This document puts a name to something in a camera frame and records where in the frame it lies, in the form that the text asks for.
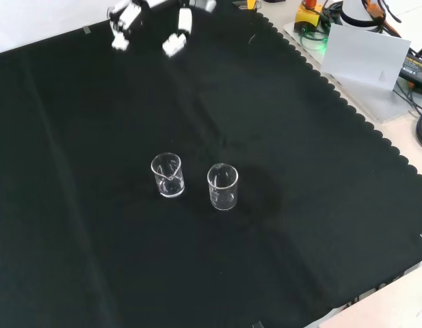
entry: white table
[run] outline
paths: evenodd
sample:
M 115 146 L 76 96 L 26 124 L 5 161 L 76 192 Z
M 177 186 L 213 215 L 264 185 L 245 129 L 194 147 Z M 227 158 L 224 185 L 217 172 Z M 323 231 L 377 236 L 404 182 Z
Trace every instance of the white table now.
M 262 1 L 259 12 L 267 17 L 280 33 L 283 33 L 284 38 L 290 41 L 290 43 L 306 57 L 308 63 L 313 65 L 316 70 L 319 70 L 320 66 L 317 61 L 289 34 L 283 31 L 284 25 L 294 21 L 299 4 L 300 0 L 287 0 L 281 3 L 266 3 Z M 398 28 L 398 32 L 412 41 L 412 46 L 415 50 L 419 50 L 422 47 L 422 7 L 405 12 L 399 15 L 399 17 L 403 20 L 403 23 L 401 25 L 395 25 L 395 27 Z M 402 106 L 410 113 L 401 116 L 396 120 L 380 124 L 367 115 L 363 106 L 346 92 L 335 79 L 331 78 L 328 74 L 323 74 L 323 76 L 327 77 L 330 83 L 335 85 L 336 90 L 341 93 L 341 96 L 345 98 L 350 105 L 357 109 L 357 112 L 363 114 L 366 117 L 366 120 L 375 126 L 376 130 L 382 132 L 384 137 L 392 142 L 392 146 L 399 149 L 401 155 L 405 156 L 409 160 L 409 163 L 417 168 L 419 174 L 422 174 L 422 147 L 417 141 L 414 133 L 417 116 L 411 112 L 411 107 L 409 107 L 405 101 L 403 101 L 404 103 Z
M 343 327 L 422 328 L 422 267 L 319 326 Z

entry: yellow device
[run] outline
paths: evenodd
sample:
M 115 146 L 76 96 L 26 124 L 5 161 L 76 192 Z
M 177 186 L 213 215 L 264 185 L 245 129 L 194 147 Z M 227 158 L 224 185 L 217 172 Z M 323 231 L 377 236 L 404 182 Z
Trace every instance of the yellow device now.
M 316 12 L 321 12 L 322 7 L 323 5 L 316 5 L 313 9 Z M 317 26 L 319 25 L 319 19 L 320 15 L 306 9 L 301 3 L 298 12 L 295 13 L 294 30 L 302 31 L 302 29 L 305 29 L 307 32 L 315 32 Z
M 254 9 L 254 4 L 256 0 L 247 0 L 247 9 Z

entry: wire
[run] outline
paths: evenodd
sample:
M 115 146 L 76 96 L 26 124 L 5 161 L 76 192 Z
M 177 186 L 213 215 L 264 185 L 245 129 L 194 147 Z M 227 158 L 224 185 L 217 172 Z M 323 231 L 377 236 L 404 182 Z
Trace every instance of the wire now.
M 384 7 L 386 8 L 387 12 L 390 14 L 390 16 L 397 21 L 398 23 L 402 23 L 402 20 L 400 20 L 399 18 L 397 18 L 395 15 L 392 14 L 392 12 L 390 11 L 390 7 L 387 5 L 385 0 L 378 0 L 378 5 L 380 5 L 380 7 L 382 8 L 382 4 L 384 5 Z
M 410 52 L 411 52 L 412 54 L 414 54 L 414 56 L 416 56 L 416 57 L 418 57 L 418 58 L 422 59 L 422 55 L 421 55 L 420 53 L 418 53 L 417 51 L 415 51 L 413 48 L 410 48 Z
M 302 29 L 300 39 L 302 40 L 302 38 L 306 38 L 307 40 L 312 40 L 312 41 L 322 41 L 322 42 L 328 41 L 328 38 L 314 38 L 313 36 L 309 36 L 308 33 L 309 32 L 307 30 Z M 319 30 L 316 30 L 314 33 L 320 33 L 320 34 L 323 34 L 323 35 L 327 35 L 325 32 L 322 32 L 322 31 L 319 31 Z
M 320 17 L 323 16 L 323 14 L 321 12 L 318 12 L 317 10 L 315 10 L 313 8 L 308 8 L 305 4 L 305 1 L 302 1 L 302 5 L 305 7 L 306 10 L 309 10 L 310 12 L 314 12 L 317 15 L 319 15 Z
M 320 16 L 320 25 L 326 33 L 329 33 L 332 23 L 342 25 L 340 21 L 340 13 L 341 8 L 343 7 L 343 2 L 338 1 L 336 3 L 332 3 L 329 7 L 326 7 L 328 1 L 329 0 L 327 0 L 322 7 L 322 15 Z
M 401 90 L 402 94 L 404 94 L 404 96 L 406 97 L 406 99 L 401 96 L 400 94 L 398 94 L 396 92 L 396 90 L 393 90 L 399 97 L 401 97 L 402 99 L 404 99 L 411 107 L 413 107 L 413 109 L 419 114 L 419 120 L 417 121 L 417 125 L 416 125 L 416 137 L 417 140 L 419 141 L 419 143 L 422 145 L 422 113 L 419 111 L 419 109 L 422 110 L 422 106 L 419 106 L 418 104 L 416 104 L 416 102 L 414 101 L 413 98 L 413 91 L 412 89 L 408 90 L 408 93 L 406 94 L 404 89 L 402 89 L 401 85 L 396 81 L 396 85 L 398 86 L 399 90 Z

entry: white surface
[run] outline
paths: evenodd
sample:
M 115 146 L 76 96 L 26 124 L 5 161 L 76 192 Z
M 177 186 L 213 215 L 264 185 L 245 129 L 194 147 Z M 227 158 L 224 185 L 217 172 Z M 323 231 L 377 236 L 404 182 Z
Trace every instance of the white surface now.
M 343 0 L 343 12 L 349 17 L 358 19 L 359 21 L 371 20 L 369 13 L 366 12 L 362 5 L 361 0 Z
M 386 3 L 396 16 L 422 7 L 422 0 L 386 0 Z
M 422 328 L 422 267 L 320 324 L 320 328 Z
M 183 29 L 191 33 L 192 13 L 189 8 L 181 8 L 179 10 L 179 29 Z
M 319 325 L 321 323 L 324 323 L 325 321 L 327 321 L 329 318 L 332 318 L 333 316 L 335 316 L 336 314 L 340 313 L 341 310 L 344 308 L 344 306 L 342 307 L 338 307 L 337 309 L 333 309 L 332 311 L 330 311 L 328 314 L 326 314 L 323 318 L 320 318 L 319 320 L 316 320 L 312 323 L 310 323 L 308 326 L 306 326 L 305 328 L 318 328 Z
M 401 37 L 411 40 L 411 47 L 419 51 L 422 48 L 422 6 L 398 16 L 402 24 L 389 20 L 389 23 L 401 34 Z
M 410 44 L 405 39 L 332 24 L 321 71 L 392 90 Z
M 293 26 L 294 23 L 288 23 L 284 26 L 284 29 L 300 44 L 299 34 L 294 32 Z M 323 42 L 303 39 L 303 47 L 318 64 L 323 62 L 326 47 Z M 340 76 L 335 78 L 352 98 L 352 102 L 356 103 L 357 107 L 364 111 L 365 116 L 374 122 L 384 123 L 408 113 L 408 105 L 398 95 L 389 90 L 374 88 Z M 419 95 L 416 95 L 415 98 L 416 101 L 421 101 Z
M 118 25 L 124 30 L 129 29 L 131 23 L 139 16 L 142 8 L 134 3 L 130 3 L 125 11 L 122 12 Z
M 0 0 L 0 52 L 106 20 L 116 0 Z

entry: white plastic part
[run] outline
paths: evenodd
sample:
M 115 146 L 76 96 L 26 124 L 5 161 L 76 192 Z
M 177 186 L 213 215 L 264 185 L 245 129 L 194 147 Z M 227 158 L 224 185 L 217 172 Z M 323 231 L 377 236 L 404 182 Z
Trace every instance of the white plastic part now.
M 191 7 L 200 8 L 207 12 L 212 12 L 217 5 L 216 0 L 189 0 Z
M 142 8 L 134 3 L 130 3 L 126 10 L 121 14 L 118 25 L 123 29 L 129 29 L 131 23 L 139 16 Z
M 112 48 L 125 51 L 129 46 L 129 41 L 125 39 L 124 34 L 114 29 L 114 24 L 110 22 L 110 28 L 114 34 L 114 41 L 112 42 Z
M 348 15 L 350 18 L 359 20 L 359 21 L 372 21 L 369 13 L 366 11 L 364 6 L 361 3 L 361 0 L 343 0 L 343 9 L 342 11 Z M 353 25 L 347 24 L 343 19 L 342 23 L 344 26 L 350 26 L 355 29 L 373 29 L 373 27 L 356 27 Z
M 191 33 L 192 30 L 192 13 L 189 8 L 181 8 L 179 10 L 179 29 Z
M 168 0 L 146 0 L 150 8 L 156 7 L 157 5 L 160 5 L 161 3 L 164 3 L 166 1 Z
M 252 325 L 252 328 L 264 328 L 264 326 L 260 321 L 258 321 L 257 323 Z
M 118 49 L 118 50 L 127 50 L 127 47 L 129 46 L 129 41 L 124 38 L 124 35 L 122 33 L 118 33 L 118 35 L 115 37 L 114 41 L 112 42 L 112 48 Z
M 214 10 L 214 8 L 216 7 L 216 5 L 217 5 L 216 0 L 210 0 L 210 1 L 207 2 L 205 10 L 207 12 L 212 12 Z
M 176 55 L 186 44 L 185 34 L 177 36 L 173 33 L 168 40 L 162 44 L 162 49 L 168 57 Z
M 121 9 L 124 9 L 128 6 L 128 4 L 131 3 L 131 0 L 122 0 L 120 2 L 118 2 L 114 7 L 112 7 L 109 12 L 111 12 L 112 14 L 116 14 L 117 12 L 119 12 Z

